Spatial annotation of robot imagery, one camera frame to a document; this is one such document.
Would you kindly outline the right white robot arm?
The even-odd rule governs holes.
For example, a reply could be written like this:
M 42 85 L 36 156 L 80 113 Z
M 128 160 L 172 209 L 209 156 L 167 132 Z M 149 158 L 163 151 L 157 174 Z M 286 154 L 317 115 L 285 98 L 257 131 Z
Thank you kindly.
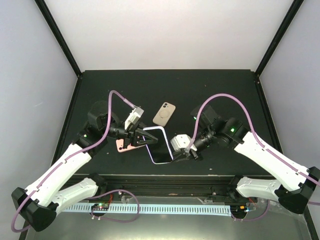
M 214 146 L 230 148 L 249 158 L 270 173 L 274 179 L 253 179 L 242 176 L 228 187 L 228 198 L 234 202 L 244 198 L 262 198 L 280 203 L 295 214 L 302 214 L 320 180 L 320 170 L 294 162 L 235 118 L 222 119 L 211 106 L 206 105 L 199 121 L 200 133 L 192 139 L 179 134 L 171 139 L 174 161 L 200 160 L 201 151 Z

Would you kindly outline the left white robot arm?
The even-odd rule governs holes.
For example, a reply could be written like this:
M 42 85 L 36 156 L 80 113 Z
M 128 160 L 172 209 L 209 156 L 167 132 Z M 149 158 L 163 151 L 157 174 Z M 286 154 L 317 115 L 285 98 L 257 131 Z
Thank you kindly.
M 63 185 L 83 165 L 87 164 L 107 144 L 107 137 L 123 140 L 124 146 L 143 147 L 157 143 L 157 138 L 147 133 L 140 123 L 144 113 L 139 106 L 126 101 L 132 111 L 125 121 L 111 111 L 110 101 L 95 102 L 87 114 L 87 121 L 64 154 L 35 182 L 26 188 L 17 187 L 11 198 L 16 212 L 28 226 L 37 232 L 45 230 L 57 215 L 73 204 L 94 197 L 103 199 L 108 192 L 105 180 L 92 173 L 80 183 L 63 189 Z

